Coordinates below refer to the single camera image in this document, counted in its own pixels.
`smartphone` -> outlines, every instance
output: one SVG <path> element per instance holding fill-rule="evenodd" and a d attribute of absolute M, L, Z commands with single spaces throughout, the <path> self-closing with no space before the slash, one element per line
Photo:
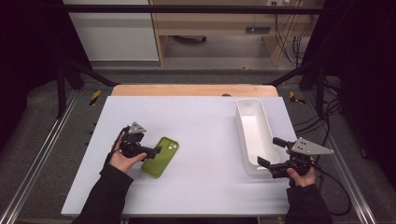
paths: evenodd
<path fill-rule="evenodd" d="M 154 160 L 145 160 L 141 169 L 144 173 L 159 178 L 177 152 L 178 142 L 162 137 L 156 147 L 162 147 L 161 152 L 155 156 Z"/>

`white cabinet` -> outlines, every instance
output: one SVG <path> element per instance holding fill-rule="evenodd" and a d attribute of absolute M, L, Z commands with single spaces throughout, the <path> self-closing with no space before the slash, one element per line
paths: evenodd
<path fill-rule="evenodd" d="M 64 0 L 66 5 L 147 5 L 146 0 Z M 148 13 L 70 13 L 90 61 L 159 61 Z"/>

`white table surface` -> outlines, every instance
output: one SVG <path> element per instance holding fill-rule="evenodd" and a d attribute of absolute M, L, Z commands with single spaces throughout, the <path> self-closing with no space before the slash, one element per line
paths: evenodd
<path fill-rule="evenodd" d="M 99 179 L 120 130 L 136 121 L 148 131 L 141 144 L 167 136 L 179 149 L 154 179 L 136 164 L 123 210 L 130 217 L 256 217 L 286 214 L 288 180 L 245 172 L 235 123 L 238 99 L 260 99 L 273 135 L 296 136 L 280 97 L 109 96 L 62 214 L 77 216 Z M 278 147 L 281 161 L 289 158 Z"/>

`black sleeve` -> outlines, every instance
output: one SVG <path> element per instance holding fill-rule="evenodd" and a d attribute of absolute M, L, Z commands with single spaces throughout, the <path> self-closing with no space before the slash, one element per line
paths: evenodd
<path fill-rule="evenodd" d="M 313 184 L 302 188 L 301 186 L 287 189 L 289 199 L 289 212 L 286 214 L 286 223 L 305 224 L 331 224 L 332 216 L 326 203 Z"/>
<path fill-rule="evenodd" d="M 73 224 L 120 224 L 125 196 L 134 180 L 109 164 L 104 166 L 100 175 Z"/>

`white tray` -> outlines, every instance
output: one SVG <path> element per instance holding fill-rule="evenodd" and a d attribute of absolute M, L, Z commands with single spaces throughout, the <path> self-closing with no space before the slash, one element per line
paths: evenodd
<path fill-rule="evenodd" d="M 268 170 L 257 163 L 258 157 L 271 164 L 280 161 L 262 101 L 238 100 L 235 118 L 246 172 L 271 177 Z"/>

